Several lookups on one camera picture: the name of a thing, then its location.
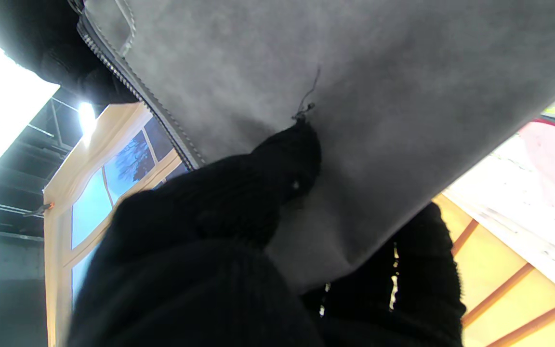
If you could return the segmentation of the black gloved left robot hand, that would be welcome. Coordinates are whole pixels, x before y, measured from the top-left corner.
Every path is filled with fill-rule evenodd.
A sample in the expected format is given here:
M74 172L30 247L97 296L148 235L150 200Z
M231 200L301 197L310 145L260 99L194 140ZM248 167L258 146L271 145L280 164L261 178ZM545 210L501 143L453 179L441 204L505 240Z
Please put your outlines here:
M264 254L321 168L310 123L123 200L68 347L461 347L461 281L433 202L352 274L295 294Z

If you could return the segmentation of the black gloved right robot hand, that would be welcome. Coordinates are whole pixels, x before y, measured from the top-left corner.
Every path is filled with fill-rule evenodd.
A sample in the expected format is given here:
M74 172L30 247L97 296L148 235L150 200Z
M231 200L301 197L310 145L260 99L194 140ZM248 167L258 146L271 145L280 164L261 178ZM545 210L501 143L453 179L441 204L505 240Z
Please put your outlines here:
M93 105L136 103L79 34L82 8L80 0L0 0L0 48L17 65Z

